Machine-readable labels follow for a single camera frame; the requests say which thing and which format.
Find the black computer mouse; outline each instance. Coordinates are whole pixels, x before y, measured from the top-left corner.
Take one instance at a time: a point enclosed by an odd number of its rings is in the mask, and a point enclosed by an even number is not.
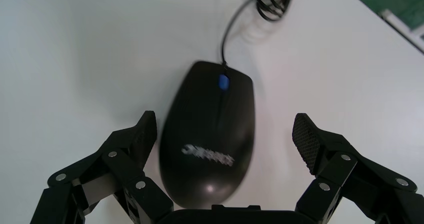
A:
[[[254,135],[252,79],[221,64],[193,64],[159,146],[160,174],[171,199],[191,209],[225,201],[248,170]]]

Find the white desk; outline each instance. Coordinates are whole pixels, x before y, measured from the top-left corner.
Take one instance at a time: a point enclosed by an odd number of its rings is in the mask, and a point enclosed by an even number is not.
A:
[[[159,134],[195,60],[218,47],[242,0],[0,0],[0,216],[29,223],[47,178],[154,110]],[[293,0],[283,21],[253,7],[227,45],[255,84],[255,150],[226,206],[293,210],[313,179],[291,131],[305,112],[424,194],[424,56],[358,0]],[[162,186],[157,149],[145,168]],[[86,223],[131,223],[113,198]],[[343,200],[332,224],[373,223]]]

